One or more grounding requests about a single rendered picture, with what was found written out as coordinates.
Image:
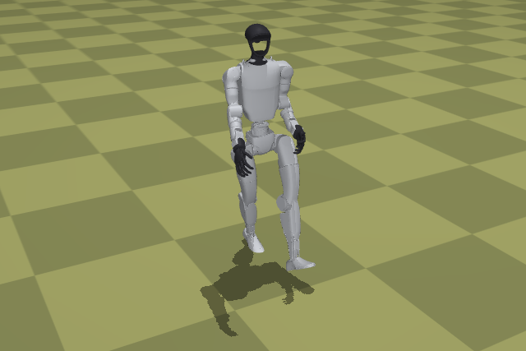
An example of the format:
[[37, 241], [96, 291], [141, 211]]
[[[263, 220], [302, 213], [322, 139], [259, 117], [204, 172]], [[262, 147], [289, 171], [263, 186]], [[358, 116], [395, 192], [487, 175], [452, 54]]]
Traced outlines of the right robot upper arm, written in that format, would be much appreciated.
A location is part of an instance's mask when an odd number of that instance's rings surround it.
[[225, 97], [230, 108], [231, 117], [242, 117], [242, 105], [238, 104], [238, 84], [240, 79], [240, 66], [230, 67], [222, 76], [224, 83]]

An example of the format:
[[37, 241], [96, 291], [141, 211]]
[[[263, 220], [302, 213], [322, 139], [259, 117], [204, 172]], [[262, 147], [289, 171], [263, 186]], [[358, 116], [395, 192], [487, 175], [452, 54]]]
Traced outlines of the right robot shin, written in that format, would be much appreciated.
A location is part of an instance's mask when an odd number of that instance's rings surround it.
[[250, 232], [251, 234], [255, 236], [256, 205], [254, 204], [254, 202], [252, 202], [247, 207], [244, 204], [241, 192], [238, 193], [238, 198], [240, 200], [239, 207], [240, 207], [241, 215], [246, 225], [247, 236], [251, 238]]

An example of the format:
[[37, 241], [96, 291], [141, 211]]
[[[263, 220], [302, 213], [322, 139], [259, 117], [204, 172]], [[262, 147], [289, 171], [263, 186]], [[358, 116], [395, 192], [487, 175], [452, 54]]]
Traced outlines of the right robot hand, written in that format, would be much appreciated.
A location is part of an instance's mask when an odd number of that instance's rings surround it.
[[[253, 157], [249, 155], [246, 151], [245, 141], [242, 138], [238, 138], [238, 144], [233, 147], [233, 152], [235, 153], [234, 156], [234, 163], [236, 164], [236, 171], [241, 177], [248, 176], [247, 173], [251, 174], [250, 171], [247, 170], [245, 166], [247, 166], [249, 169], [254, 169], [251, 167], [247, 161], [246, 156], [252, 159]], [[244, 172], [244, 171], [246, 172]]]

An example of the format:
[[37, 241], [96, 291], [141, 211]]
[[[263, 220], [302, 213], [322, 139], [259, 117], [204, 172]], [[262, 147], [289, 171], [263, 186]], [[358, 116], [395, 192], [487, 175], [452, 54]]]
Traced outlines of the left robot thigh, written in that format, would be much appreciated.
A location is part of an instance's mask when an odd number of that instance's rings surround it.
[[284, 193], [278, 196], [276, 204], [280, 211], [287, 212], [292, 207], [292, 201], [298, 199], [299, 192], [299, 163], [293, 152], [295, 145], [292, 137], [275, 134], [275, 149], [278, 154], [279, 173]]

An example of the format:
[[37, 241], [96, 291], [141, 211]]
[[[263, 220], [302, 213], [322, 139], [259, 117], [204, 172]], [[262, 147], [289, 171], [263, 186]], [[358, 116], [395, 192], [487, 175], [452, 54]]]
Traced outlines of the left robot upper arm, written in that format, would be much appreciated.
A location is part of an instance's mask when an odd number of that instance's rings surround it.
[[279, 86], [279, 105], [277, 109], [284, 109], [289, 107], [289, 98], [287, 93], [290, 88], [291, 78], [293, 76], [293, 68], [286, 61], [276, 61], [279, 64], [281, 76]]

